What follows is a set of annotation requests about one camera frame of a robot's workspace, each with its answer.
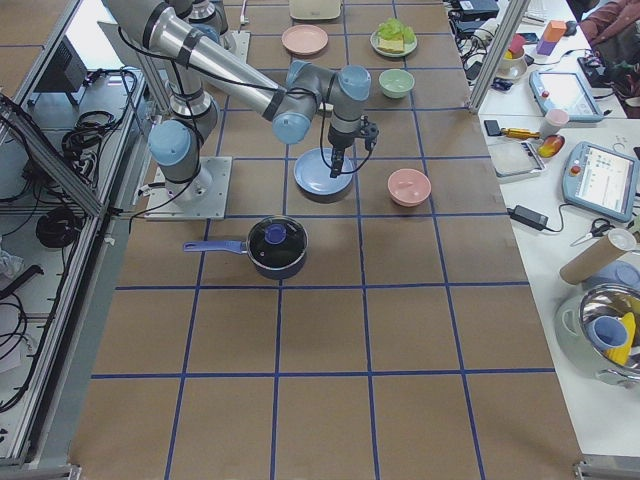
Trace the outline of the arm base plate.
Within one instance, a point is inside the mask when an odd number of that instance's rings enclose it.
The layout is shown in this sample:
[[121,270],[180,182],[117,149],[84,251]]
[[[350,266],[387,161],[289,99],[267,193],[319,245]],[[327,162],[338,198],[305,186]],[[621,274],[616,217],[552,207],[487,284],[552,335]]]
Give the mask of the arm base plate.
[[226,213],[232,158],[200,158],[201,171],[189,188],[176,200],[180,188],[169,183],[152,189],[144,218],[154,221],[223,220]]
[[250,33],[229,30],[221,36],[221,47],[224,50],[219,64],[226,71],[241,71],[248,68],[247,57]]

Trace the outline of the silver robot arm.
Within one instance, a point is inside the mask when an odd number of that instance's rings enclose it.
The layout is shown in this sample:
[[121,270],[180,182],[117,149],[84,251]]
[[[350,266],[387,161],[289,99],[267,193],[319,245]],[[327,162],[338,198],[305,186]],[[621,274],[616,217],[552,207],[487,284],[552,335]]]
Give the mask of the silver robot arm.
[[229,24],[223,1],[218,0],[169,0],[178,17],[207,33],[215,33],[217,42],[227,51],[235,47],[229,35]]
[[279,85],[181,19],[165,1],[108,1],[105,6],[144,53],[173,61],[241,101],[270,121],[273,134],[286,145],[303,140],[319,108],[332,105],[318,147],[295,161],[294,178],[317,202],[337,201],[350,190],[361,166],[346,157],[346,151],[361,139],[372,152],[379,134],[364,113],[371,88],[364,67],[347,65],[335,71],[295,60],[285,85]]

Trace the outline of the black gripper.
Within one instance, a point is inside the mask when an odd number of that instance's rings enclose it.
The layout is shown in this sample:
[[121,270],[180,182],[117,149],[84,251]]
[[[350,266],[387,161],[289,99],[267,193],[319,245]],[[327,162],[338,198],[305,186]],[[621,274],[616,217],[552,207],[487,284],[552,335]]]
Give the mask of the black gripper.
[[365,150],[372,152],[377,144],[379,128],[375,122],[371,122],[366,115],[354,121],[344,121],[334,117],[330,121],[328,140],[331,150],[331,178],[337,178],[344,163],[344,150],[354,144],[356,139],[364,141]]

